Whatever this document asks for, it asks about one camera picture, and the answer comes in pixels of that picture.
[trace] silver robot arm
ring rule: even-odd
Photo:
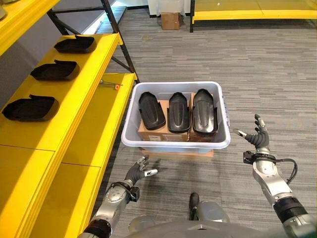
[[[119,221],[119,217],[130,201],[136,202],[140,192],[134,184],[145,177],[158,173],[156,169],[145,171],[148,157],[141,157],[128,171],[125,180],[115,182],[107,191],[105,198],[78,238],[109,238]]]
[[[283,224],[284,230],[291,238],[316,237],[316,223],[314,218],[307,213],[302,204],[288,186],[297,172],[296,162],[291,159],[277,160],[270,154],[269,137],[264,121],[255,115],[258,134],[250,135],[234,129],[234,132],[251,144],[255,145],[256,153],[246,151],[243,160],[246,164],[253,165],[253,177],[260,184],[261,189],[270,205]],[[294,170],[288,182],[278,174],[277,162],[293,162]]]

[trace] yellow shelf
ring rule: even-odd
[[[74,238],[88,224],[136,75],[107,73],[65,153],[33,227],[32,238]]]
[[[53,152],[0,146],[0,237],[27,237]]]
[[[59,0],[20,0],[2,7],[7,16],[0,20],[0,55]]]
[[[70,37],[74,36],[64,36],[61,40]],[[51,182],[106,66],[116,46],[122,44],[119,34],[94,37],[98,45],[90,54],[60,54],[55,49],[51,49],[39,63],[41,65],[53,62],[54,59],[75,60],[80,66],[80,73],[75,79],[69,82],[44,82],[28,76],[9,100],[10,103],[19,98],[27,98],[29,94],[53,96],[60,103],[54,118],[46,122],[18,122],[8,120],[0,114],[0,154],[1,157],[11,158],[5,160],[7,163],[5,166],[1,165],[4,161],[0,162],[0,178],[1,181],[7,181],[9,174],[12,181],[3,185],[8,195],[0,196],[0,237],[29,236]],[[125,86],[117,93],[121,95],[124,91]],[[20,149],[34,153],[23,152],[15,156]],[[38,155],[41,151],[44,151],[43,156]],[[27,172],[24,176],[14,172],[15,167],[19,168],[15,162],[16,157],[23,159],[21,170]]]
[[[60,40],[73,38],[63,36]],[[52,48],[38,64],[56,60],[74,60],[80,66],[79,75],[71,81],[37,81],[28,76],[8,103],[30,94],[53,96],[59,104],[57,114],[50,121],[19,122],[0,115],[0,145],[50,151],[65,150],[84,114],[116,46],[119,34],[95,35],[98,45],[90,54],[61,54]]]
[[[196,0],[195,20],[317,19],[313,0]]]

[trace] plastic bin handle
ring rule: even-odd
[[[227,106],[227,103],[226,103],[226,100],[225,100],[224,96],[222,97],[222,99],[223,99],[224,109],[225,109],[225,112],[226,112],[227,125],[230,128],[229,108]]]

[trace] gray plastic bin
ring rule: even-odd
[[[141,123],[139,98],[144,92],[151,92],[158,100],[169,100],[175,92],[182,92],[187,100],[190,94],[204,88],[213,94],[215,107],[218,108],[218,133],[213,143],[208,142],[169,142],[144,141],[138,134]],[[230,144],[229,117],[222,96],[221,86],[216,82],[167,82],[139,83],[132,92],[132,97],[121,135],[123,144],[131,147],[142,147],[153,152],[196,152],[206,153],[212,149],[223,149]]]

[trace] cardboard box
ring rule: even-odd
[[[180,14],[178,12],[162,12],[160,16],[163,30],[179,30]]]
[[[213,158],[213,150],[207,153],[193,153],[193,152],[152,152],[148,150],[142,150],[142,154],[149,157],[158,157],[164,159],[190,159],[190,160],[203,160],[208,161]]]
[[[194,105],[194,96],[196,95],[196,93],[191,93],[191,97],[190,97],[190,104],[189,104],[189,108],[190,108],[190,120],[191,120],[191,127],[189,130],[189,141],[190,142],[213,142],[215,136],[217,133],[213,134],[213,135],[204,135],[198,132],[194,131],[194,127],[193,127],[193,105]]]
[[[186,142],[188,141],[188,133],[172,133],[168,130],[167,127],[167,108],[169,101],[168,100],[158,100],[160,105],[162,106],[163,113],[166,119],[166,124],[156,130],[147,130],[141,120],[141,124],[139,127],[139,135],[142,137],[143,140],[147,141],[181,141]]]

